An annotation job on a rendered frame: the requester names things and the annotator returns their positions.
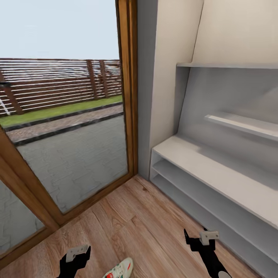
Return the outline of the gym shoe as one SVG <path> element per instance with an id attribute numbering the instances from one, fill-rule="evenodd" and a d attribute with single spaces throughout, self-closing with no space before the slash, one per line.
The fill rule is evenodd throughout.
<path id="1" fill-rule="evenodd" d="M 132 272 L 133 261 L 131 258 L 124 259 L 113 269 L 108 271 L 103 278 L 129 278 Z"/>

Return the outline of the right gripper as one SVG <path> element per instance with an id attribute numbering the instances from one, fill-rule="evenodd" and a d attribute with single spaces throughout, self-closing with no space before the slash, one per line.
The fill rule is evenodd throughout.
<path id="1" fill-rule="evenodd" d="M 204 231 L 207 231 L 206 228 L 204 228 Z M 192 251 L 198 251 L 200 253 L 200 256 L 204 262 L 204 258 L 207 255 L 215 255 L 215 240 L 214 239 L 210 239 L 209 240 L 209 245 L 202 245 L 202 242 L 199 240 L 200 238 L 190 238 L 189 235 L 186 232 L 186 229 L 184 229 L 184 233 L 185 233 L 185 239 L 186 239 L 186 243 L 190 244 L 190 248 Z"/>

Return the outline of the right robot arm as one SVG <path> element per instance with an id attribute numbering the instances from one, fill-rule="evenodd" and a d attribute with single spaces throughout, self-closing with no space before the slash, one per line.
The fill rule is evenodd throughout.
<path id="1" fill-rule="evenodd" d="M 200 238 L 190 238 L 184 229 L 186 243 L 192 251 L 198 251 L 207 271 L 212 278 L 232 278 L 215 254 L 215 239 L 220 238 L 219 231 L 200 231 Z"/>

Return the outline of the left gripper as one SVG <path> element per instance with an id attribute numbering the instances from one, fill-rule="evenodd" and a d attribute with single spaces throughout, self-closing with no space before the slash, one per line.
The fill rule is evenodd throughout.
<path id="1" fill-rule="evenodd" d="M 88 250 L 84 253 L 75 254 L 75 259 L 71 262 L 66 262 L 66 254 L 60 260 L 60 273 L 69 270 L 73 274 L 73 278 L 78 269 L 85 268 L 86 261 L 90 259 L 91 246 L 88 247 Z"/>

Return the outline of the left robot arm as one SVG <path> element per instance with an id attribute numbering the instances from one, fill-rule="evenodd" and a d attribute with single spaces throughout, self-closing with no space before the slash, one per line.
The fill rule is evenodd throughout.
<path id="1" fill-rule="evenodd" d="M 91 246 L 87 244 L 68 249 L 60 260 L 60 275 L 57 278 L 74 278 L 78 269 L 85 268 L 90 251 Z"/>

